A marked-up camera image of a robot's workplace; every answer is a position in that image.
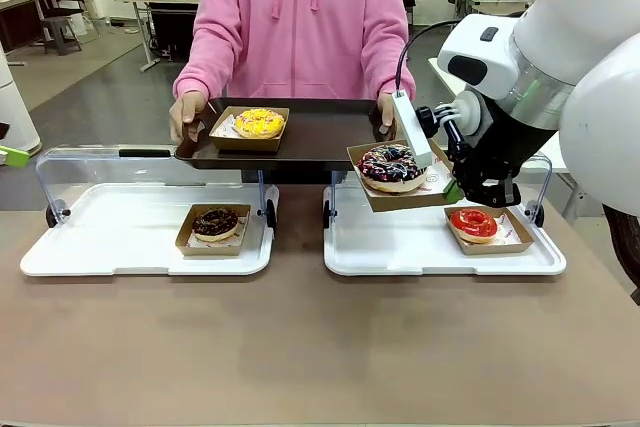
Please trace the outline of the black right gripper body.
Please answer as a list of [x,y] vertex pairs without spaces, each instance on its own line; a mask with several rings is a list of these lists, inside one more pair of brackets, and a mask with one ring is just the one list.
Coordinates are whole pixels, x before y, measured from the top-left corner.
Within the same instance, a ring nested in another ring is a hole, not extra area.
[[480,126],[465,138],[469,149],[455,161],[455,180],[471,202],[494,208],[518,205],[515,178],[554,132],[512,118],[485,96],[480,107]]

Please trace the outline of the brown paper donut tray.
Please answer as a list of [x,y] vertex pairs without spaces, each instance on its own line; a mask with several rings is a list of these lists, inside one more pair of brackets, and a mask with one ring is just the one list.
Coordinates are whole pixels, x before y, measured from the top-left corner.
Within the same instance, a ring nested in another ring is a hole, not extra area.
[[[494,217],[498,232],[494,240],[486,244],[473,244],[461,239],[449,221],[450,215],[461,209],[478,209]],[[486,206],[462,206],[446,207],[444,209],[445,221],[451,231],[454,240],[465,256],[480,255],[507,255],[525,252],[534,243],[529,230],[507,208],[492,208]]]
[[[234,130],[233,125],[234,125],[235,117],[245,110],[254,109],[254,108],[270,109],[281,114],[285,118],[285,126],[279,136],[272,139],[247,139],[247,138],[241,137]],[[223,111],[220,118],[216,121],[216,123],[214,124],[214,126],[211,128],[209,132],[209,136],[212,139],[213,144],[219,150],[268,152],[268,153],[275,153],[278,151],[280,142],[284,135],[287,121],[289,119],[289,109],[275,108],[275,107],[254,107],[254,108],[250,108],[247,106],[230,106]]]
[[[239,217],[236,233],[223,241],[202,242],[192,232],[195,217],[212,209],[229,209]],[[251,206],[244,204],[194,204],[190,207],[178,231],[175,246],[184,256],[237,256],[249,225]]]
[[407,141],[398,140],[351,146],[347,149],[355,174],[364,189],[373,211],[389,212],[403,209],[456,204],[447,203],[443,197],[443,190],[451,179],[453,179],[451,173],[452,164],[448,160],[446,154],[434,141],[429,142],[432,149],[432,164],[426,168],[426,181],[417,189],[408,193],[391,194],[380,192],[367,186],[357,169],[357,163],[366,152],[378,145],[385,144],[401,144],[409,147]]

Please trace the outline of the dark donut with coloured sprinkles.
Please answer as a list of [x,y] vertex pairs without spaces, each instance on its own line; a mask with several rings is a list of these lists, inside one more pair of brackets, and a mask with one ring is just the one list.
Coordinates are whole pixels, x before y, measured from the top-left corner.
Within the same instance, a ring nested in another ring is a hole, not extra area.
[[409,147],[401,144],[378,145],[357,163],[365,184],[391,194],[408,193],[426,181],[425,168],[419,168]]

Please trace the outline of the black serving tray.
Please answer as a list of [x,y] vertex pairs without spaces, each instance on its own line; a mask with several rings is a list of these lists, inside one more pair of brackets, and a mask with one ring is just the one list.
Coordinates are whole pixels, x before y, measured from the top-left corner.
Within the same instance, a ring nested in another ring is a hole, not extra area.
[[[288,108],[278,151],[219,150],[209,132],[230,106]],[[381,133],[381,121],[372,100],[220,97],[196,117],[198,139],[184,138],[175,157],[197,169],[349,171],[349,147],[386,141],[396,134],[394,127]]]

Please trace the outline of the yellow sprinkled donut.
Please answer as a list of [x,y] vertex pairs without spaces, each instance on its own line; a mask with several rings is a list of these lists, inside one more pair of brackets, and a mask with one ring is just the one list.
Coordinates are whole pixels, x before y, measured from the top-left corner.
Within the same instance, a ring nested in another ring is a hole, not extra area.
[[235,117],[234,130],[247,139],[272,139],[279,136],[285,126],[285,118],[270,109],[248,109]]

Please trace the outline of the person's right forearm pink sleeve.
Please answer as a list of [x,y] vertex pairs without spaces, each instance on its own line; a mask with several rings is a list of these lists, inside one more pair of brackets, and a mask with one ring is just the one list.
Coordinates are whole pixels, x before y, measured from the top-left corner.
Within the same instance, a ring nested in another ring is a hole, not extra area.
[[208,101],[222,93],[231,78],[240,44],[227,30],[198,27],[187,64],[173,84],[175,99],[197,92]]

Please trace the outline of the person's left forearm pink sleeve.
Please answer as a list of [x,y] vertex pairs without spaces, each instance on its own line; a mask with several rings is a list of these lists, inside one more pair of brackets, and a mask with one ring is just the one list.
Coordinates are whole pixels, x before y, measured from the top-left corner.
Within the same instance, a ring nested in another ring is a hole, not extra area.
[[381,24],[364,29],[361,66],[369,99],[396,89],[397,64],[408,40],[404,24]]

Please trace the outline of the red glazed donut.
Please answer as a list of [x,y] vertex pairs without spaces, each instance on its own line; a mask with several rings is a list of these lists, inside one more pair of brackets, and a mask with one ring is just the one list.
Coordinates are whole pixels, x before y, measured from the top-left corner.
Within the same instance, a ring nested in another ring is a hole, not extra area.
[[495,218],[478,209],[454,211],[449,221],[461,239],[473,244],[490,243],[498,232]]

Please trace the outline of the chocolate nut donut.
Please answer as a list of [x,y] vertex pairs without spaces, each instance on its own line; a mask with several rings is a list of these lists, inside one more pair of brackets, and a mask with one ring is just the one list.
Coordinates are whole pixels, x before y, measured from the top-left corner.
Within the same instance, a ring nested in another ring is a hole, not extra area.
[[239,217],[229,209],[212,209],[195,217],[194,236],[202,242],[219,242],[232,237],[238,228]]

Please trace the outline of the person in pink hoodie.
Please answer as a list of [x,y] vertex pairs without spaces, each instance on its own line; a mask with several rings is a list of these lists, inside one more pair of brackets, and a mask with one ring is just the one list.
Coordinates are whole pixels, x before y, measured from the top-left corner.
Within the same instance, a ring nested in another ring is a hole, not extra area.
[[[381,24],[408,28],[402,0],[200,0],[193,37],[198,27],[225,29],[240,44],[221,94],[369,99],[361,66],[363,34]],[[416,91],[399,61],[396,86]]]

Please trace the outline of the person's left hand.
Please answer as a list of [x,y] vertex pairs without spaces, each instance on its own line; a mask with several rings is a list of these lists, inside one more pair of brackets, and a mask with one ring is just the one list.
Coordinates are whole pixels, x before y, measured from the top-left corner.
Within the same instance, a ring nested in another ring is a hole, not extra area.
[[389,93],[380,93],[377,99],[377,106],[381,113],[381,126],[390,129],[395,119],[394,100]]

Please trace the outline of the person's right hand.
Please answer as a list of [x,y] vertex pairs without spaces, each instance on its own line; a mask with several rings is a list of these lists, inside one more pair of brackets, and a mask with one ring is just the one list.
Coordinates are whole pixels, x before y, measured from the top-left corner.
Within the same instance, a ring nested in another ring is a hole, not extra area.
[[177,97],[169,109],[170,136],[175,144],[183,141],[184,129],[191,140],[197,140],[199,127],[195,118],[204,112],[207,104],[208,100],[199,91],[188,91]]

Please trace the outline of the white rounded cabinet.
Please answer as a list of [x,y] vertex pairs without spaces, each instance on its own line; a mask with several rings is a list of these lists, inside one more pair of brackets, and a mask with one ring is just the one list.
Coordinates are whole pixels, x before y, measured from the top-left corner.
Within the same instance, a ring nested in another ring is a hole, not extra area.
[[27,152],[33,156],[42,148],[38,132],[11,74],[0,43],[0,122],[10,125],[0,145]]

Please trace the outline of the clear display lid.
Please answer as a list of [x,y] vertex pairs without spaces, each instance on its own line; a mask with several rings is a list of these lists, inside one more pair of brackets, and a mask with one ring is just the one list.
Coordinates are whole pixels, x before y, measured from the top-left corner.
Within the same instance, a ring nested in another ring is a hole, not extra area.
[[[542,152],[538,152],[529,158],[521,167],[520,175],[525,176],[529,184],[537,176],[540,185],[537,197],[530,200],[524,209],[525,216],[531,224],[542,227],[545,220],[545,210],[543,200],[546,196],[548,186],[553,175],[553,164],[551,159]],[[323,201],[323,228],[328,229],[331,222],[337,217],[336,208],[336,186],[342,183],[347,177],[346,171],[332,171],[329,184],[329,199]]]
[[223,182],[220,170],[198,170],[166,146],[58,147],[42,154],[35,170],[48,203],[45,218],[50,228],[72,216],[75,196],[83,188],[120,183],[199,187]]

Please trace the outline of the white display tray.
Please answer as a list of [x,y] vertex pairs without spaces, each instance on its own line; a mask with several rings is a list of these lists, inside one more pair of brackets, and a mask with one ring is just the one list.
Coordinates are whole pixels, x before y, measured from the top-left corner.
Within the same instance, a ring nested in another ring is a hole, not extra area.
[[[261,191],[256,184],[95,186],[76,200],[67,221],[35,242],[20,268],[32,277],[252,275],[270,260],[274,230],[266,210],[278,196],[277,188]],[[178,231],[194,204],[251,206],[237,256],[191,257],[178,250]]]
[[521,207],[510,210],[520,221],[530,247],[517,253],[467,255],[447,225],[445,209],[427,207],[375,213],[355,184],[327,187],[323,192],[329,216],[324,229],[324,262],[342,276],[555,276],[567,262],[547,233],[531,225]]

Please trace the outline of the black office chair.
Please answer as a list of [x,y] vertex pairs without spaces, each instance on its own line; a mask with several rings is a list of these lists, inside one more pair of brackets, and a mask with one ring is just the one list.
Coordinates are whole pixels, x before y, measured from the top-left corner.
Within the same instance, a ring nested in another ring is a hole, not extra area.
[[43,7],[41,27],[45,52],[48,53],[50,50],[55,50],[58,55],[64,56],[69,53],[70,48],[76,48],[81,51],[82,47],[73,30],[72,16],[84,12],[82,9],[84,0],[57,1],[76,2],[78,7],[49,7],[47,5]]

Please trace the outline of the black trousers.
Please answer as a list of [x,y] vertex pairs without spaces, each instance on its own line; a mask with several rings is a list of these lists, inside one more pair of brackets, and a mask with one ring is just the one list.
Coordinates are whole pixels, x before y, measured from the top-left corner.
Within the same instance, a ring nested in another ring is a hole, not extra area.
[[329,185],[331,173],[318,170],[241,170],[241,181],[270,185]]

